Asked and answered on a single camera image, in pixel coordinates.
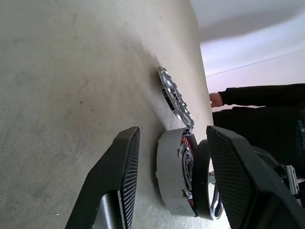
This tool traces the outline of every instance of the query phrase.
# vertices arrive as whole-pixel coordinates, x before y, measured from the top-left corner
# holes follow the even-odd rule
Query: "person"
[[[212,107],[242,106],[213,112],[215,126],[245,137],[305,178],[305,83],[227,88],[210,100]]]

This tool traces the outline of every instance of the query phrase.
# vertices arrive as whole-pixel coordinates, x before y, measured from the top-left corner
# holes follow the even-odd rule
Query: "black sleeve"
[[[219,92],[224,104],[305,108],[305,83],[227,88]]]

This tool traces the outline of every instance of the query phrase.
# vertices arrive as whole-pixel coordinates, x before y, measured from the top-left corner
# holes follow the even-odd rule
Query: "hand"
[[[210,101],[212,108],[223,106],[223,100],[221,99],[221,95],[219,93],[211,93],[210,94]]]

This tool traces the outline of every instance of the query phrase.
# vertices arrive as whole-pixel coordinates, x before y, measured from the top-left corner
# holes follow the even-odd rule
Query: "white wall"
[[[305,83],[305,51],[211,75],[206,82],[210,93],[228,87]]]
[[[304,0],[191,0],[207,76],[305,50]]]

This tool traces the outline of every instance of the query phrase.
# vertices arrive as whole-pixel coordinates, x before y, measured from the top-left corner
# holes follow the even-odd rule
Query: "gray carpet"
[[[153,172],[157,140],[183,127],[156,68],[176,81],[196,138],[212,123],[188,0],[0,1],[0,227],[64,228],[113,138],[141,128],[134,229],[219,228],[171,216]]]

